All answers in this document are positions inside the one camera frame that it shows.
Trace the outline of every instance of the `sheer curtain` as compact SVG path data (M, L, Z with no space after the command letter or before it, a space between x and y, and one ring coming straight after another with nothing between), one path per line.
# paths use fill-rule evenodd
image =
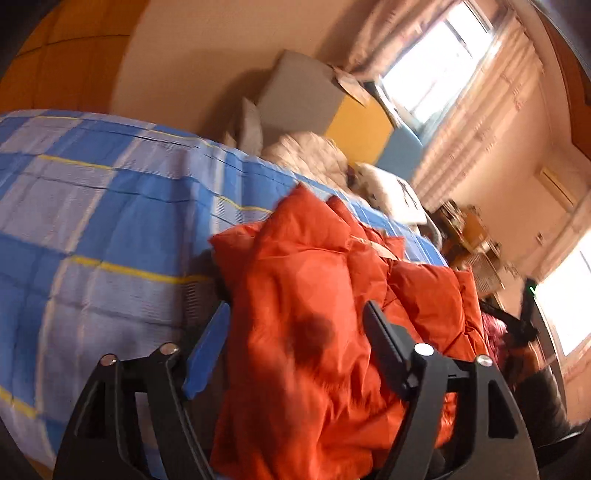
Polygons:
M459 1L379 0L359 32L343 70L360 82L377 79Z
M433 210L484 158L535 90L543 72L534 45L509 10L468 85L426 148L413 180Z

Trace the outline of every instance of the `yellow stripe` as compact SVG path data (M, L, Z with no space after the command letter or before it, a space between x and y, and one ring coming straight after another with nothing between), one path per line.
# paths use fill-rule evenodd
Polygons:
M61 157L52 157L51 155L38 155L37 158L40 158L42 160L49 160L49 161L57 161L60 163L67 163L69 165L80 165L82 167L90 167L90 168L100 168L102 170L113 170L112 167L109 167L107 165L98 165L96 163L87 163L84 161L79 161L79 160L68 160L67 158L61 158Z
M36 118L67 118L68 120L84 120L77 116L37 115Z
M2 387L0 387L0 400L4 400L7 403L11 403L12 394L9 391L4 390Z
M185 285L187 283L195 283L200 281L210 280L205 275L189 275L188 277L172 277L170 275L161 275L159 273L152 273L145 270L138 270L137 268L123 267L122 265L115 265L109 262L103 262L96 258L82 257L80 255L72 255L70 260L74 263L85 265L87 267L100 268L107 272L118 273L121 275L130 275L131 277L143 278L145 280L170 283L175 285Z
M273 210L269 210L269 209L263 208L263 207L238 205L236 202L233 202L229 198L223 197L222 195L218 195L217 197L220 198L220 199L222 199L224 202L228 202L230 205L233 205L238 210L242 210L242 211L252 211L253 210L253 211L256 211L256 212L273 213Z
M198 139L198 138L199 138L199 137L196 137L196 136L191 136L191 137L184 137L184 136L182 136L182 135L169 134L169 133L167 133L167 132L161 132L160 130L154 130L154 129L152 129L152 130L150 130L150 131L151 131L151 132L154 132L154 133L156 133L156 134L163 134L163 135L168 135L169 137L182 138L182 139L184 139L184 140L196 140L196 139Z
M37 416L37 411L34 407L31 407L29 404L24 403L22 400L18 398L14 398L12 394L8 391L0 387L0 400L4 400L6 403L10 403L11 407L14 408L16 411L21 412L23 415L30 419L34 419Z
M12 398L12 408L14 408L16 411L21 412L23 415L29 417L30 419L34 419L37 416L37 411L34 407L27 405L18 398Z

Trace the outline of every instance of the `sunlight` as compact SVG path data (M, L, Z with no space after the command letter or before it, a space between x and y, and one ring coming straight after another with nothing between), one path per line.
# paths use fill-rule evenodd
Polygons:
M536 301L552 322L564 355L591 334L591 233L546 280L536 288Z

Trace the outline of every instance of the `red jacket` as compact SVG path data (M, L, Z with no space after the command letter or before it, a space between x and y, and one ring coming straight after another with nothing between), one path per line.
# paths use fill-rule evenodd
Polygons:
M402 257L403 239L383 238L338 198L323 203L304 186L265 223L211 239L233 298L218 472L353 480L383 465L405 405L372 358L361 322L368 300L447 356L486 353L471 273L384 258L367 240ZM454 410L448 395L439 445Z

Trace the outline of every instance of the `blue plaid blanket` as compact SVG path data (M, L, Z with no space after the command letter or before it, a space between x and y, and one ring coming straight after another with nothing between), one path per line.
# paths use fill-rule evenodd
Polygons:
M194 135L95 113L0 116L0 416L23 452L53 465L98 359L178 338L187 289L206 322L218 300L194 259L211 235L267 218L298 181L406 237L409 260L444 264L343 193Z

